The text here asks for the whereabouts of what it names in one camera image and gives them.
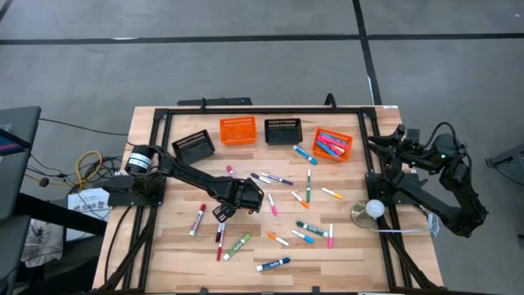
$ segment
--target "concrete floor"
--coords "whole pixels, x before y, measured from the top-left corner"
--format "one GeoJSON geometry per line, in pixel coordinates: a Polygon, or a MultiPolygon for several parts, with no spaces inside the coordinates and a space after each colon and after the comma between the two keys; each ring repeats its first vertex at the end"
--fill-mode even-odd
{"type": "MultiPolygon", "coordinates": [[[[524,32],[524,2],[361,0],[369,34],[524,32]]],[[[15,0],[0,39],[228,34],[357,34],[346,0],[15,0]]],[[[372,41],[384,104],[427,138],[451,122],[473,158],[473,186],[490,214],[471,238],[442,229],[435,241],[445,285],[484,293],[524,289],[522,187],[485,157],[524,139],[524,40],[372,41]]],[[[42,117],[126,132],[133,108],[180,99],[251,97],[255,104],[370,104],[359,41],[0,46],[1,108],[40,105],[42,117]]],[[[41,122],[34,154],[72,172],[88,150],[120,155],[124,139],[41,122]]],[[[447,202],[436,178],[427,185],[447,202]]],[[[26,193],[61,188],[25,181],[26,193]]]]}

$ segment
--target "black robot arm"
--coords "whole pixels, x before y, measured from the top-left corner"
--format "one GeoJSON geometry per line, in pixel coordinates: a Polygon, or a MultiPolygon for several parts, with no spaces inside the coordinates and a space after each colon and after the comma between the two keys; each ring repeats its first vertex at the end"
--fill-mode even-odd
{"type": "Polygon", "coordinates": [[[129,175],[116,176],[106,182],[103,188],[109,193],[132,193],[149,197],[160,190],[159,179],[179,179],[205,190],[210,197],[221,203],[213,210],[213,215],[219,222],[226,221],[241,208],[250,213],[260,212],[264,199],[264,192],[253,179],[209,175],[182,163],[162,147],[135,146],[125,170],[129,175]],[[156,170],[150,171],[155,154],[158,155],[158,166],[156,170]]]}
{"type": "Polygon", "coordinates": [[[456,139],[452,129],[453,134],[437,136],[429,147],[435,131],[425,145],[418,142],[417,130],[409,129],[406,133],[403,125],[399,125],[392,135],[369,137],[372,142],[369,144],[370,149],[386,165],[383,175],[374,185],[385,198],[391,198],[397,192],[403,193],[438,215],[444,226],[454,234],[469,237],[484,222],[488,212],[473,190],[471,159],[465,145],[456,139]],[[464,157],[468,159],[469,166],[463,162],[464,157]],[[423,190],[425,182],[405,174],[402,171],[403,163],[427,170],[430,175],[440,173],[440,183],[456,197],[460,207],[450,206],[423,190]]]}

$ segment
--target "wire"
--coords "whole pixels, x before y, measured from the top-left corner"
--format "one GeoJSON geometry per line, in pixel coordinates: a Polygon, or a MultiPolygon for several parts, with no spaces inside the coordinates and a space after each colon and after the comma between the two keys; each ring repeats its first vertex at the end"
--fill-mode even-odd
{"type": "Polygon", "coordinates": [[[115,133],[115,132],[108,132],[108,131],[101,131],[101,130],[91,129],[91,128],[87,128],[87,127],[74,125],[74,124],[71,124],[71,123],[60,122],[59,120],[51,120],[51,119],[44,119],[44,118],[40,118],[40,120],[47,121],[47,122],[52,122],[52,123],[57,123],[57,124],[62,124],[62,125],[67,125],[69,127],[74,127],[74,128],[78,128],[78,129],[88,130],[88,131],[99,133],[99,134],[128,136],[128,134],[122,134],[122,133],[115,133]]]}
{"type": "Polygon", "coordinates": [[[524,183],[516,181],[515,179],[513,179],[513,178],[509,177],[508,175],[506,175],[505,173],[503,173],[501,170],[499,170],[499,167],[497,167],[497,166],[495,167],[495,171],[499,172],[500,175],[502,175],[503,177],[505,177],[508,180],[511,180],[515,184],[524,185],[524,183]]]}
{"type": "Polygon", "coordinates": [[[47,166],[45,166],[44,164],[42,164],[41,161],[39,161],[33,154],[31,154],[31,157],[33,158],[33,160],[35,160],[39,165],[41,165],[43,168],[47,169],[47,170],[54,170],[54,171],[58,171],[61,175],[63,175],[64,173],[56,168],[49,168],[47,166]]]}
{"type": "MultiPolygon", "coordinates": [[[[424,144],[422,146],[422,149],[424,148],[427,148],[430,144],[431,144],[431,141],[433,140],[433,137],[435,137],[435,134],[436,134],[436,131],[442,127],[443,125],[446,125],[449,127],[449,129],[451,130],[451,135],[453,137],[453,143],[455,145],[455,147],[457,148],[457,152],[460,153],[460,150],[461,150],[461,147],[459,146],[459,142],[457,141],[457,133],[455,132],[455,128],[449,123],[449,122],[440,122],[433,130],[433,132],[431,132],[431,136],[429,137],[429,139],[427,140],[426,144],[424,144]]],[[[424,155],[421,155],[419,156],[418,158],[423,158],[425,156],[427,156],[430,152],[424,154],[424,155]]],[[[469,167],[469,177],[471,178],[472,177],[472,174],[473,174],[473,161],[472,161],[472,158],[469,156],[469,153],[468,151],[464,148],[463,149],[463,154],[466,156],[466,158],[468,159],[468,167],[469,167]]]]}
{"type": "MultiPolygon", "coordinates": [[[[38,183],[39,183],[40,181],[42,181],[41,179],[38,179],[38,178],[36,178],[36,177],[34,177],[34,176],[32,176],[32,175],[27,175],[27,174],[26,174],[25,177],[27,177],[27,178],[29,178],[29,179],[32,179],[32,180],[34,180],[34,181],[36,181],[36,182],[38,182],[38,183]]],[[[70,185],[68,185],[68,184],[56,184],[56,183],[52,183],[52,182],[49,182],[49,185],[56,185],[56,186],[61,186],[61,187],[70,187],[70,185]]]]}
{"type": "Polygon", "coordinates": [[[97,151],[89,151],[89,152],[86,152],[84,153],[77,161],[76,161],[76,176],[78,177],[78,183],[76,183],[76,185],[80,186],[80,189],[84,189],[84,182],[86,182],[87,180],[89,180],[90,178],[92,178],[99,170],[100,170],[100,167],[102,167],[102,155],[100,152],[97,152],[97,151]],[[95,168],[95,171],[93,173],[91,173],[90,175],[88,175],[87,177],[83,178],[82,175],[80,174],[80,165],[82,165],[82,161],[89,155],[97,155],[98,156],[98,163],[97,163],[97,168],[95,168]]]}
{"type": "Polygon", "coordinates": [[[440,127],[442,127],[443,125],[446,125],[446,126],[449,127],[449,129],[451,129],[451,134],[453,135],[453,141],[454,141],[455,147],[456,147],[457,149],[459,149],[459,145],[458,145],[458,143],[457,143],[457,133],[455,132],[455,128],[454,128],[450,123],[448,123],[448,122],[440,122],[440,123],[439,123],[439,124],[434,128],[433,132],[431,133],[431,136],[430,136],[429,139],[427,140],[427,143],[424,144],[424,145],[422,146],[422,148],[427,148],[427,147],[429,147],[429,144],[430,144],[431,141],[433,140],[433,137],[435,136],[436,131],[437,131],[440,127]]]}
{"type": "MultiPolygon", "coordinates": [[[[41,161],[38,161],[36,159],[36,157],[34,157],[34,159],[42,167],[44,167],[44,168],[46,168],[48,170],[59,171],[60,174],[59,175],[50,175],[50,174],[42,172],[41,170],[36,169],[35,167],[33,167],[31,165],[27,165],[27,170],[32,171],[32,172],[34,172],[36,174],[45,176],[45,177],[49,177],[49,178],[54,179],[54,180],[56,180],[58,182],[58,183],[50,182],[49,183],[50,185],[71,187],[71,186],[82,184],[82,186],[83,186],[85,183],[94,183],[94,182],[97,182],[100,179],[110,179],[113,176],[113,174],[119,170],[118,167],[115,167],[114,161],[122,161],[121,160],[122,157],[102,157],[102,161],[101,161],[100,160],[101,156],[102,155],[100,154],[100,152],[96,152],[96,151],[86,152],[84,155],[82,155],[77,160],[77,164],[75,166],[75,172],[69,173],[68,175],[64,174],[59,169],[50,168],[50,167],[45,166],[44,164],[42,164],[41,161]],[[91,162],[91,163],[88,163],[88,164],[85,164],[85,165],[82,165],[82,161],[89,154],[96,154],[98,156],[98,160],[96,160],[94,162],[91,162]],[[105,163],[107,163],[107,162],[111,163],[111,167],[108,167],[108,166],[105,165],[105,163]],[[78,178],[78,174],[80,173],[80,171],[83,170],[86,167],[88,167],[88,169],[84,173],[84,177],[80,177],[77,182],[74,182],[71,179],[69,179],[69,176],[72,176],[72,175],[75,175],[75,174],[77,174],[77,178],[78,178]]],[[[41,179],[35,178],[35,177],[31,176],[31,175],[27,175],[26,174],[25,176],[27,176],[28,178],[30,178],[30,179],[32,179],[34,181],[37,181],[37,182],[41,181],[41,179]]]]}
{"type": "Polygon", "coordinates": [[[120,226],[122,225],[122,221],[124,221],[124,218],[126,215],[128,215],[129,210],[131,209],[131,206],[128,206],[127,209],[125,209],[124,214],[120,217],[120,220],[118,220],[118,224],[116,225],[115,233],[113,234],[113,238],[111,239],[111,243],[109,244],[109,249],[107,250],[107,257],[106,257],[106,267],[104,269],[104,283],[107,283],[107,273],[109,272],[109,257],[111,256],[111,250],[113,249],[113,244],[116,240],[116,234],[118,233],[118,230],[120,229],[120,226]]]}

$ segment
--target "yellow cable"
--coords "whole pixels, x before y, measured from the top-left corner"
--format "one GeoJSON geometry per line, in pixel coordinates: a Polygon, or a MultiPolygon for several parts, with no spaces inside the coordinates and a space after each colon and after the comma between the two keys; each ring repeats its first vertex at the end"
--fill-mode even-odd
{"type": "MultiPolygon", "coordinates": [[[[78,182],[76,183],[73,183],[73,184],[56,184],[56,183],[52,183],[52,182],[49,182],[50,185],[56,185],[56,186],[66,186],[66,187],[71,187],[71,186],[79,186],[80,190],[84,189],[84,183],[86,181],[88,181],[89,179],[91,179],[94,175],[97,174],[97,172],[100,170],[100,168],[102,167],[102,155],[100,152],[98,151],[89,151],[89,152],[86,152],[84,153],[77,161],[76,161],[76,167],[75,167],[75,173],[76,173],[76,177],[78,178],[78,182]],[[88,175],[86,178],[82,178],[82,175],[80,174],[80,167],[82,166],[82,161],[88,157],[89,155],[97,155],[98,156],[98,165],[97,165],[97,168],[95,169],[95,171],[93,171],[90,175],[88,175]]],[[[34,180],[34,181],[37,181],[37,182],[40,182],[41,179],[38,179],[32,175],[25,175],[26,177],[34,180]]]]}
{"type": "Polygon", "coordinates": [[[77,161],[76,161],[76,167],[75,167],[75,172],[76,172],[76,177],[78,177],[79,179],[79,182],[76,183],[75,185],[78,185],[80,186],[80,190],[84,189],[84,182],[88,181],[89,179],[91,179],[94,175],[97,174],[97,172],[100,170],[100,168],[102,167],[102,155],[100,152],[98,151],[89,151],[89,152],[86,152],[84,153],[77,161]],[[80,167],[82,166],[82,161],[89,155],[97,155],[98,156],[98,165],[97,165],[97,168],[95,169],[95,171],[93,171],[90,175],[88,175],[85,179],[82,178],[82,175],[80,174],[80,167]]]}

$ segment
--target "orange basket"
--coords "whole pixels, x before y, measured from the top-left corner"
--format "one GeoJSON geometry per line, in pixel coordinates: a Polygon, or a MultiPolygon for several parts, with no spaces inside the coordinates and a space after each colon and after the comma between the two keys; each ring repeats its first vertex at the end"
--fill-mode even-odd
{"type": "Polygon", "coordinates": [[[255,117],[221,119],[220,141],[225,145],[255,143],[255,117]]]}
{"type": "Polygon", "coordinates": [[[328,130],[328,129],[317,128],[317,132],[316,132],[316,134],[314,136],[314,140],[313,140],[313,154],[315,156],[325,157],[326,159],[330,159],[330,160],[334,160],[334,161],[338,161],[338,162],[348,161],[350,159],[351,144],[352,143],[353,143],[353,138],[351,136],[349,136],[349,135],[338,133],[338,132],[331,131],[331,130],[328,130]],[[332,155],[328,154],[321,147],[319,147],[317,145],[317,137],[322,132],[324,132],[325,134],[329,134],[332,137],[338,138],[341,141],[347,143],[347,149],[340,157],[335,157],[335,156],[332,156],[332,155]]]}

